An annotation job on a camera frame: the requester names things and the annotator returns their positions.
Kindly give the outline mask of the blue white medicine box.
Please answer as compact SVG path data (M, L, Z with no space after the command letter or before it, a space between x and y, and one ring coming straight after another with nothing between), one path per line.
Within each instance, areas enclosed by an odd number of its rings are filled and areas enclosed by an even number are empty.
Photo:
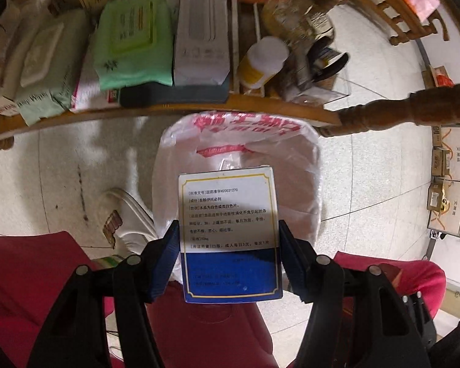
M229 304L282 298L272 167L182 174L178 198L186 302Z

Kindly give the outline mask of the white plastic trash bag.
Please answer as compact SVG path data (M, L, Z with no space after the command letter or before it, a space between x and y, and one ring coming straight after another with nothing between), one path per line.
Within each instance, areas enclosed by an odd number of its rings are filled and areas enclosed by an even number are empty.
M314 244L321 222L321 150L311 124L264 113L207 111L164 131L154 162L154 227L163 236L178 218L178 176L269 165L279 217L295 238Z

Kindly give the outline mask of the white sneaker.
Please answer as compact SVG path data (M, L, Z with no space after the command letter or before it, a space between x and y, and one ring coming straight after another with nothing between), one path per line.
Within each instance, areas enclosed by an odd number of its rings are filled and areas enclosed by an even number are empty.
M101 194L97 218L110 247L122 256L140 255L148 243L158 238L152 212L121 189Z

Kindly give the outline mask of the pale green wipes pack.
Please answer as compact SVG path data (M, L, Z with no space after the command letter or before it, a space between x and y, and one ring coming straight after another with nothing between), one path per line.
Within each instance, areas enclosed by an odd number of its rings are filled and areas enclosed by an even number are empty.
M90 18L83 9L50 19L35 34L15 96L28 126L70 109L89 35Z

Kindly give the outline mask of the white yellow pill bottle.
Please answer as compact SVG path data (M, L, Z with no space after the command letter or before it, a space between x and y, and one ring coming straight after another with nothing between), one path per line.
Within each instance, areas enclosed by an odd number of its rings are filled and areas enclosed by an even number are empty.
M237 67L240 83L249 89L259 89L283 68L289 50L286 43L275 36L265 36L254 43Z

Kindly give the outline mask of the white-top wooden coffee table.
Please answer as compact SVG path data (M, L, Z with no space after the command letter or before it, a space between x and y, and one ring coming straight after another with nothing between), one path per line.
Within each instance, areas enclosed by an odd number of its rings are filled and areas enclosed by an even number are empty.
M318 0L320 8L332 8L341 0ZM460 0L441 0L460 30ZM337 111L286 103L275 98L230 94L224 104L168 103L137 109L67 112L27 126L18 116L0 116L0 150L9 150L15 135L83 121L130 116L188 114L205 110L250 112L289 116L312 121L321 136L345 136L369 130L387 130L411 122L416 125L460 125L460 86L417 91L403 100L377 100Z

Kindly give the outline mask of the green wet wipes pack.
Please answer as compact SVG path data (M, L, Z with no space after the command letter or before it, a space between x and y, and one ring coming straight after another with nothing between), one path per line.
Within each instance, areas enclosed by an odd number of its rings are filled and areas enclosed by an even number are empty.
M94 35L101 90L148 82L173 84L174 34L166 0L113 0Z

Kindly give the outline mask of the white long box on shelf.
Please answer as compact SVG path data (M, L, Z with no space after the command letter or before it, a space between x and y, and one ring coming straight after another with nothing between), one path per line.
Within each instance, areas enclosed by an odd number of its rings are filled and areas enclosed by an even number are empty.
M176 86L219 86L230 71L225 0L180 0L174 47Z

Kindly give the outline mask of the cardboard boxes by wall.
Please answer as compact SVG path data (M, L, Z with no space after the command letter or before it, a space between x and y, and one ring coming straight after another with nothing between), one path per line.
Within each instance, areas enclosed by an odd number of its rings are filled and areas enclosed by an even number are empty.
M460 124L431 127L433 153L428 228L460 237Z

